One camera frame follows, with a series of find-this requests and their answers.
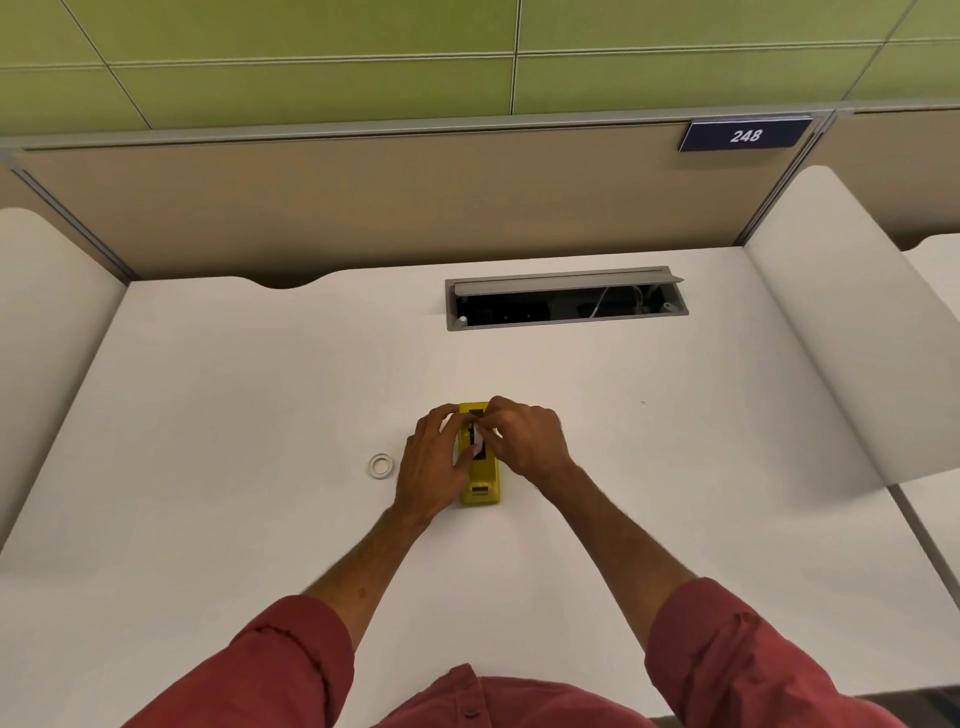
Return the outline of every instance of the green tiled wall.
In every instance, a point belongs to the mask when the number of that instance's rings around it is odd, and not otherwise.
[[[958,63],[960,0],[0,0],[0,134],[952,98]]]

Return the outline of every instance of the number sign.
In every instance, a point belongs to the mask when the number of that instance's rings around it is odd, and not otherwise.
[[[792,147],[804,135],[809,116],[693,121],[680,143],[681,152]]]

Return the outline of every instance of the yellow tape dispenser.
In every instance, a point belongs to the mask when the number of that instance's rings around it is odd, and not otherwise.
[[[482,417],[487,409],[488,402],[472,401],[460,405],[461,412]],[[467,425],[460,430],[460,452],[471,449],[480,433],[473,425]],[[500,502],[500,469],[490,448],[486,444],[473,456],[470,463],[470,483],[460,494],[460,502],[464,505],[494,505]]]

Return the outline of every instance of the forearm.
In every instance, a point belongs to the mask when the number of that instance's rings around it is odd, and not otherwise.
[[[547,489],[551,501],[600,570],[646,649],[663,602],[695,575],[613,505],[583,469],[571,466],[552,477],[555,481]]]
[[[337,613],[354,651],[396,570],[426,526],[394,506],[388,508],[359,544],[303,592]]]

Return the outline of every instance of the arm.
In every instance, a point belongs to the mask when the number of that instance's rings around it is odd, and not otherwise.
[[[495,397],[477,428],[570,524],[647,652],[654,685],[687,728],[900,726],[878,706],[840,694],[753,609],[697,579],[621,513],[573,463],[556,413]]]
[[[469,482],[473,453],[451,465],[457,430],[472,420],[456,410],[437,407],[417,423],[394,503],[355,548],[303,595],[275,602],[126,728],[332,726],[353,680],[353,651],[380,598],[420,533]]]
[[[696,578],[693,573],[621,513],[573,462],[553,410],[494,397],[477,428],[494,455],[557,507],[646,648],[663,602]],[[500,437],[491,432],[494,428]]]
[[[458,431],[474,418],[457,409],[445,404],[417,422],[403,452],[394,504],[363,541],[304,592],[337,613],[354,650],[407,551],[469,483],[473,453],[462,453],[455,467],[451,462]],[[441,430],[447,415],[452,417]]]

